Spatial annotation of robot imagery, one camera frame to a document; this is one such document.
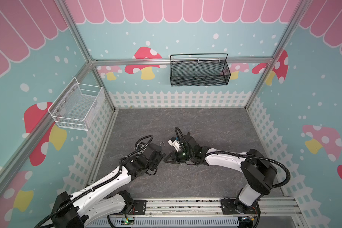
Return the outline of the large blue padlock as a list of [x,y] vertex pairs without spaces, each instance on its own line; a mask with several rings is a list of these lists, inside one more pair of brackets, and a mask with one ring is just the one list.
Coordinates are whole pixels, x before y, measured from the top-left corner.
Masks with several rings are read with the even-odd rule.
[[159,144],[160,150],[162,151],[163,148],[165,147],[165,143],[163,141],[160,142]]

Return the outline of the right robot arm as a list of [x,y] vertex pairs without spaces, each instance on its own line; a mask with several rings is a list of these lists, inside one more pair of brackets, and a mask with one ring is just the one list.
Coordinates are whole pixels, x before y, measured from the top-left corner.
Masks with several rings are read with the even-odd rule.
[[246,153],[233,153],[201,147],[190,134],[172,137],[168,143],[174,150],[166,156],[165,163],[221,166],[244,174],[247,184],[236,199],[222,200],[222,207],[232,209],[233,213],[247,214],[251,210],[259,213],[257,201],[269,195],[272,189],[286,185],[291,179],[286,166],[264,157],[255,149]]

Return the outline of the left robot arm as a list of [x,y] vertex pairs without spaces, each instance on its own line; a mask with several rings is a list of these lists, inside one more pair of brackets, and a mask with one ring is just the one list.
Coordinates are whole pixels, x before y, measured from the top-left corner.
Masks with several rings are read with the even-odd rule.
[[58,195],[52,212],[36,227],[83,228],[102,215],[128,213],[134,202],[128,192],[119,192],[111,199],[106,197],[138,177],[156,174],[163,157],[160,145],[138,143],[136,150],[121,158],[119,166],[107,176],[75,193]]

